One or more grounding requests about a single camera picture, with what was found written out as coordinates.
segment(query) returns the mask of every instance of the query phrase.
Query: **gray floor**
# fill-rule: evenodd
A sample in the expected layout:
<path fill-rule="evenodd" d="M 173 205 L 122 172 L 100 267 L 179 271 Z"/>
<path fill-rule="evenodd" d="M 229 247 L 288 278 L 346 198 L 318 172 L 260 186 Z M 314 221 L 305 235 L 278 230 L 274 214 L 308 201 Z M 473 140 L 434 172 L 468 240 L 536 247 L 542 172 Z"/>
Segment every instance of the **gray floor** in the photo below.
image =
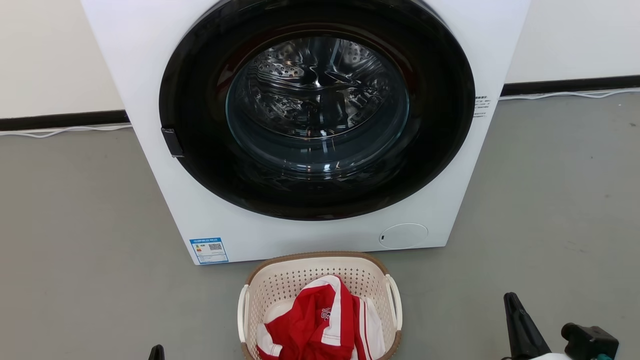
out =
<path fill-rule="evenodd" d="M 376 253 L 398 282 L 398 359 L 509 355 L 518 293 L 554 351 L 599 325 L 636 359 L 640 94 L 503 101 L 449 244 Z M 256 263 L 192 265 L 132 131 L 0 138 L 0 358 L 241 359 Z"/>

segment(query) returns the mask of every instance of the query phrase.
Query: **laundry basket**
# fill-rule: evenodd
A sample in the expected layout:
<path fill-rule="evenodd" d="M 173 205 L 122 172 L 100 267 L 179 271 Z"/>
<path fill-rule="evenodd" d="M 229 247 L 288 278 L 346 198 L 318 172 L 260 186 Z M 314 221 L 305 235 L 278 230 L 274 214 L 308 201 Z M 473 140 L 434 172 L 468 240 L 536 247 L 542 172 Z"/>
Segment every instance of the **laundry basket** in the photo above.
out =
<path fill-rule="evenodd" d="M 354 295 L 368 297 L 382 321 L 383 360 L 391 358 L 402 336 L 402 303 L 396 282 L 376 258 L 361 252 L 313 252 L 282 256 L 260 264 L 249 275 L 238 300 L 238 335 L 244 357 L 259 360 L 256 328 L 266 315 L 291 302 L 305 285 L 325 275 L 342 279 Z"/>

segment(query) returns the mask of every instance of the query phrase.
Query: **white basket handle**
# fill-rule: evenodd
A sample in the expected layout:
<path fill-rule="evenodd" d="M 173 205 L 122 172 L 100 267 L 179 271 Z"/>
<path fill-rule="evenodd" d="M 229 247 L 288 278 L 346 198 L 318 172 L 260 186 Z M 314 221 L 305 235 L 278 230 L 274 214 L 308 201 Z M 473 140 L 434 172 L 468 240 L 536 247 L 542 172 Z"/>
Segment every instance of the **white basket handle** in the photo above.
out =
<path fill-rule="evenodd" d="M 402 330 L 402 302 L 400 301 L 400 291 L 398 290 L 398 285 L 396 285 L 396 281 L 391 275 L 386 275 L 389 280 L 389 286 L 391 287 L 391 295 L 394 298 L 394 304 L 396 305 L 396 312 L 394 316 L 394 322 L 396 323 L 396 330 Z"/>
<path fill-rule="evenodd" d="M 249 285 L 245 285 L 240 291 L 240 299 L 238 299 L 238 336 L 241 343 L 246 343 L 246 336 L 244 335 L 244 304 L 247 298 L 247 289 Z"/>

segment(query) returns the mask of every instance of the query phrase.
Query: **white cable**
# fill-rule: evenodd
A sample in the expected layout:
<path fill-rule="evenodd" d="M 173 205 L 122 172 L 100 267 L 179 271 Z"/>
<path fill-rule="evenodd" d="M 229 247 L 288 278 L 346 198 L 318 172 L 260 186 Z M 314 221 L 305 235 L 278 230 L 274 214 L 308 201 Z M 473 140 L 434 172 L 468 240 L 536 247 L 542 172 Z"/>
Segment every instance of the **white cable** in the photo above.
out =
<path fill-rule="evenodd" d="M 99 127 L 72 126 L 72 127 L 65 127 L 63 129 L 35 129 L 35 130 L 22 130 L 22 131 L 0 131 L 0 136 L 15 135 L 15 136 L 27 136 L 27 137 L 36 138 L 36 139 L 44 139 L 44 138 L 48 138 L 50 136 L 54 136 L 54 135 L 58 135 L 60 133 L 64 133 L 66 131 L 91 131 L 91 130 L 96 130 L 96 131 L 114 131 L 114 130 L 120 130 L 120 129 L 127 129 L 129 127 L 131 127 L 131 125 L 115 125 L 115 126 L 99 126 Z M 48 133 L 48 134 L 35 135 L 34 133 Z"/>
<path fill-rule="evenodd" d="M 525 96 L 503 96 L 500 98 L 500 100 L 538 100 L 538 99 L 544 99 L 546 97 L 552 97 L 552 96 L 580 96 L 580 97 L 588 97 L 590 99 L 602 99 L 603 97 L 607 97 L 615 94 L 622 94 L 624 92 L 640 92 L 640 88 L 621 89 L 621 90 L 613 90 L 613 91 L 607 91 L 607 92 L 597 91 L 597 92 L 590 92 L 588 94 L 580 93 L 580 92 L 552 92 L 549 94 L 532 95 L 532 96 L 526 96 L 526 95 Z"/>

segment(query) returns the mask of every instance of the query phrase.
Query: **front-loading washing machine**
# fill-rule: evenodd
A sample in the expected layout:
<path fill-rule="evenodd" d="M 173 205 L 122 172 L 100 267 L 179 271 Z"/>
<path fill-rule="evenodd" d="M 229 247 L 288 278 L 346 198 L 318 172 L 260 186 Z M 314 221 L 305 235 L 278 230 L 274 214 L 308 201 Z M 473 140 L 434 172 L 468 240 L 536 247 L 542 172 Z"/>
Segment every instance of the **front-loading washing machine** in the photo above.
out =
<path fill-rule="evenodd" d="M 83 0 L 193 262 L 447 243 L 529 0 Z"/>

